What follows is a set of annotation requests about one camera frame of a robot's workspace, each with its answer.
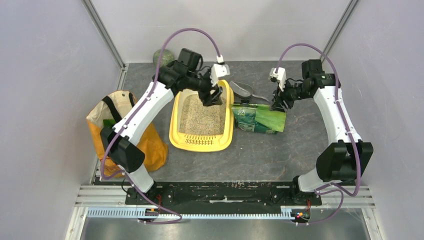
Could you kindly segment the green litter bag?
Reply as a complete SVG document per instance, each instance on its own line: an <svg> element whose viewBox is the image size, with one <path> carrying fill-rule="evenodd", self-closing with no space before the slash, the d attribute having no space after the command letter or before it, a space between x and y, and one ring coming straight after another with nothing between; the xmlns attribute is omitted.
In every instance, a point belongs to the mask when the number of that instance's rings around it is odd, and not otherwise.
<svg viewBox="0 0 424 240"><path fill-rule="evenodd" d="M285 112L270 110L266 104L231 104L235 125L245 131L261 134L282 133L285 129Z"/></svg>

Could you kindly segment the grey metal scoop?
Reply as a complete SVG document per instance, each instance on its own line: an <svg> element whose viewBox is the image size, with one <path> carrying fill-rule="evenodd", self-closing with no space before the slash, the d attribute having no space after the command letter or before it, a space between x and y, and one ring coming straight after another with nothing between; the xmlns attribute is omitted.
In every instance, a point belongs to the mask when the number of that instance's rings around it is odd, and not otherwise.
<svg viewBox="0 0 424 240"><path fill-rule="evenodd" d="M251 85L237 81L230 81L228 85L233 93L241 99L256 98L270 102L266 97L255 94Z"/></svg>

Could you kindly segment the black bag clip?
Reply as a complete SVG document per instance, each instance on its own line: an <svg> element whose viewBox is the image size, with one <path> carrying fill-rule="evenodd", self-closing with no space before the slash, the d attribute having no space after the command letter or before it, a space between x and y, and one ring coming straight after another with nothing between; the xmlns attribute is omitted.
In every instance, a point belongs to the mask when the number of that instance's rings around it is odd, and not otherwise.
<svg viewBox="0 0 424 240"><path fill-rule="evenodd" d="M240 105L242 106L248 106L250 104L250 101L248 99L242 99L240 101Z"/></svg>

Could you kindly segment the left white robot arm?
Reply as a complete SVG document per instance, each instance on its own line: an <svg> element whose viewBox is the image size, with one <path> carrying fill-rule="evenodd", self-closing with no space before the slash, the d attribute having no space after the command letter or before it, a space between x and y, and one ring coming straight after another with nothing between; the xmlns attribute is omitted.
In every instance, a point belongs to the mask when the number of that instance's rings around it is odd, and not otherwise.
<svg viewBox="0 0 424 240"><path fill-rule="evenodd" d="M146 155L137 145L153 119L184 90L196 91L205 107L222 104L220 95L223 90L218 81L230 73L228 65L218 54L216 63L201 75L198 64L202 61L201 54L183 48L176 60L158 65L142 98L113 127L106 126L100 132L104 155L124 171L144 204L152 204L157 198L157 191L152 187L155 181L144 164Z"/></svg>

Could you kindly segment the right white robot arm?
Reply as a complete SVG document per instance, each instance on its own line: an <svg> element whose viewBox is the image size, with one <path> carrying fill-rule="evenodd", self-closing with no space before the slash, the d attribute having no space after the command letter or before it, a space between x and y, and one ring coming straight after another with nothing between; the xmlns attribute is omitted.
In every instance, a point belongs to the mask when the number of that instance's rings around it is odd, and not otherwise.
<svg viewBox="0 0 424 240"><path fill-rule="evenodd" d="M327 186L345 181L358 181L374 152L373 145L357 133L347 113L342 89L335 74L325 73L319 59L301 64L302 80L290 83L286 70L273 67L269 79L278 84L273 92L271 110L287 112L295 101L312 99L320 110L328 138L328 147L316 160L315 168L296 177L288 191L289 200L300 205L309 193L318 193Z"/></svg>

